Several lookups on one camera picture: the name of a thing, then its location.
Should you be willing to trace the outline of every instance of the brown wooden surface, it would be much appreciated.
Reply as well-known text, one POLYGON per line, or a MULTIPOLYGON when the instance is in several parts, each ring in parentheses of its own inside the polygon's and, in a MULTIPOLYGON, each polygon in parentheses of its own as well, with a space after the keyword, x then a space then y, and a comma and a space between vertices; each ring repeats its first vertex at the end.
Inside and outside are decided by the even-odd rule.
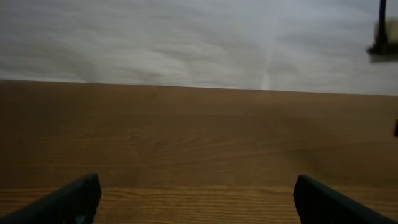
POLYGON ((0 82, 0 215, 89 172, 97 223, 299 223, 308 174, 398 220, 398 97, 0 82))

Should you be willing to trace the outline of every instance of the white paper sheet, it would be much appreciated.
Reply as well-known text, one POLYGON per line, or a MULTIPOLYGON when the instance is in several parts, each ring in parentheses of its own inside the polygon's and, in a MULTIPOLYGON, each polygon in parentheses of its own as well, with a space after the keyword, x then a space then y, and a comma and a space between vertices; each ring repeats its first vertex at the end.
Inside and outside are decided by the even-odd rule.
POLYGON ((0 78, 398 95, 398 63, 365 52, 377 10, 377 0, 2 0, 0 78))

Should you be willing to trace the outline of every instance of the wood grain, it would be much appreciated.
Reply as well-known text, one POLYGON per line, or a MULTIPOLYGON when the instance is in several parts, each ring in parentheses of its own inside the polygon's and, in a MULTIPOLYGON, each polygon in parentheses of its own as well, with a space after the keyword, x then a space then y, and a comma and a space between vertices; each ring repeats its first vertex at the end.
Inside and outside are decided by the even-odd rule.
POLYGON ((398 220, 398 97, 0 83, 0 215, 89 172, 97 223, 299 223, 308 174, 398 220))

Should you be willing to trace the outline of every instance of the white backdrop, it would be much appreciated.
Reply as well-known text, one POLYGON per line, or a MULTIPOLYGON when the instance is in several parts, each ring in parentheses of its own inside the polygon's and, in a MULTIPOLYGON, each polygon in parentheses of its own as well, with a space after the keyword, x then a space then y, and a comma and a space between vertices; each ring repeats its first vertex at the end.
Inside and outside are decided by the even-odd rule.
POLYGON ((378 4, 2 0, 0 78, 398 95, 365 51, 378 4))

